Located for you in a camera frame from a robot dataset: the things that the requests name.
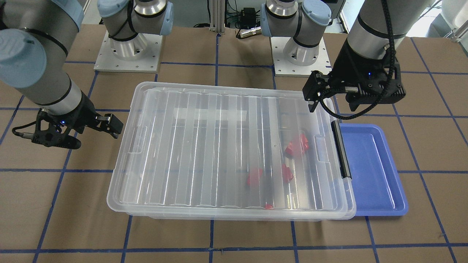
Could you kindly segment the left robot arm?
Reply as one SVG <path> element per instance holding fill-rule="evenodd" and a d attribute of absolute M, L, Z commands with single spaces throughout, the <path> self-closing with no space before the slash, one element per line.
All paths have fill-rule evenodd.
<path fill-rule="evenodd" d="M 357 118 L 379 104 L 406 96 L 397 49 L 430 0 L 365 0 L 329 73 L 311 71 L 302 89 L 309 111 L 318 105 L 339 119 Z M 266 0 L 260 26 L 267 37 L 287 37 L 285 56 L 308 66 L 331 24 L 330 3 L 322 0 Z"/>

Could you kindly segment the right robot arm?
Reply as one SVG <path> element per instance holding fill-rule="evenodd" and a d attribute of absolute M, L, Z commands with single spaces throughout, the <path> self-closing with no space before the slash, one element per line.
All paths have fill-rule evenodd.
<path fill-rule="evenodd" d="M 85 0 L 2 0 L 1 81 L 39 107 L 36 119 L 12 133 L 46 147 L 78 149 L 86 127 L 118 138 L 123 123 L 100 115 L 63 69 L 84 18 Z M 174 6 L 168 0 L 99 0 L 97 8 L 119 58 L 145 51 L 143 34 L 169 35 Z"/>

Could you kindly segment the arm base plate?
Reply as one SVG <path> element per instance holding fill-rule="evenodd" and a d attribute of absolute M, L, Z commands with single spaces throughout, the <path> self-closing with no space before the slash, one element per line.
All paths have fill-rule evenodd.
<path fill-rule="evenodd" d="M 114 73 L 157 73 L 162 51 L 162 35 L 138 34 L 119 42 L 105 34 L 94 70 Z"/>
<path fill-rule="evenodd" d="M 328 74 L 331 63 L 324 40 L 318 46 L 299 46 L 291 37 L 271 37 L 271 53 L 278 77 L 309 77 L 315 70 Z"/>

